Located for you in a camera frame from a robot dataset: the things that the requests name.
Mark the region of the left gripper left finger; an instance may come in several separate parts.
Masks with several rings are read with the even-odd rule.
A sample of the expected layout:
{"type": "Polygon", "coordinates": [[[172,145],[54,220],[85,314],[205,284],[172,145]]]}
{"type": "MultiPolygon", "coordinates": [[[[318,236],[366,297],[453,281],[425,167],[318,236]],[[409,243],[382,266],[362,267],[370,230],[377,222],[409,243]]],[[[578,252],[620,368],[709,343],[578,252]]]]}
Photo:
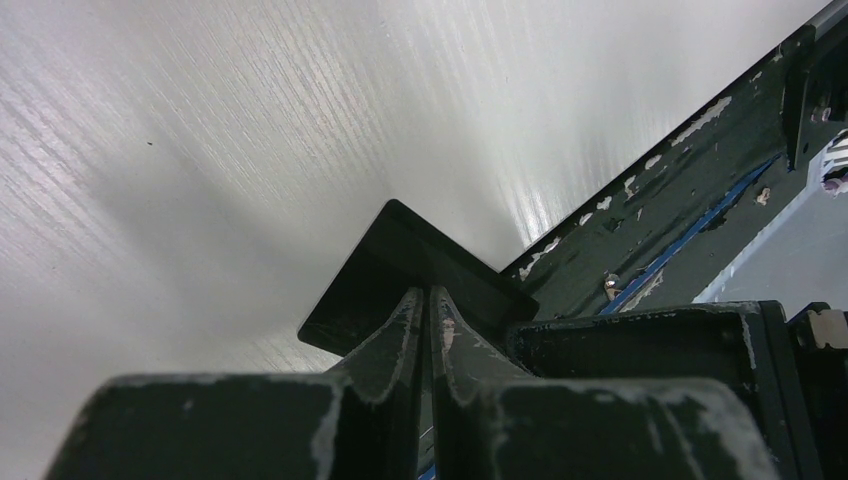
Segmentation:
{"type": "Polygon", "coordinates": [[[411,479],[423,292],[320,374],[125,375],[77,414],[50,479],[411,479]]]}

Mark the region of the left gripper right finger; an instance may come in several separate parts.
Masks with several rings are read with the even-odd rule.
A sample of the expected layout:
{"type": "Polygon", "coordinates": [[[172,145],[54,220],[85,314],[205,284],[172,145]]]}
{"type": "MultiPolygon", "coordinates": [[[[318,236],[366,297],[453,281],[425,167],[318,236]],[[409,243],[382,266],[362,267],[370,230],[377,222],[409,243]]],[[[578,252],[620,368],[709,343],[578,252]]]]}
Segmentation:
{"type": "Polygon", "coordinates": [[[776,479],[749,409],[705,377],[556,379],[431,295],[440,479],[776,479]]]}

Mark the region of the thin card seen edge-on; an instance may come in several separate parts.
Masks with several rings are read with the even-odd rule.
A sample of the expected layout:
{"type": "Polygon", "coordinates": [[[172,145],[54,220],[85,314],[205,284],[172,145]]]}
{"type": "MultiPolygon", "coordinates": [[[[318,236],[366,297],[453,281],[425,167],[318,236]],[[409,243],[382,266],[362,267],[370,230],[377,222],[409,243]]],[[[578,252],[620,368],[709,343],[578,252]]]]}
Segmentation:
{"type": "Polygon", "coordinates": [[[501,346],[539,304],[397,199],[387,201],[299,327],[300,341],[345,356],[411,288],[442,286],[481,336],[501,346]]]}

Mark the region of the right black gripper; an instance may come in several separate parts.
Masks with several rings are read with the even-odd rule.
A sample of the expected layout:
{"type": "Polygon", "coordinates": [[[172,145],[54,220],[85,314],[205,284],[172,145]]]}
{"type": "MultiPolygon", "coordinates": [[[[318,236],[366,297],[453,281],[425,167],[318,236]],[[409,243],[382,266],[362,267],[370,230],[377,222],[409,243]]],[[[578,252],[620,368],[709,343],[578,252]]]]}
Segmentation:
{"type": "Polygon", "coordinates": [[[847,475],[847,314],[813,302],[692,304],[533,322],[507,336],[512,360],[556,379],[705,377],[752,413],[786,479],[847,475]]]}

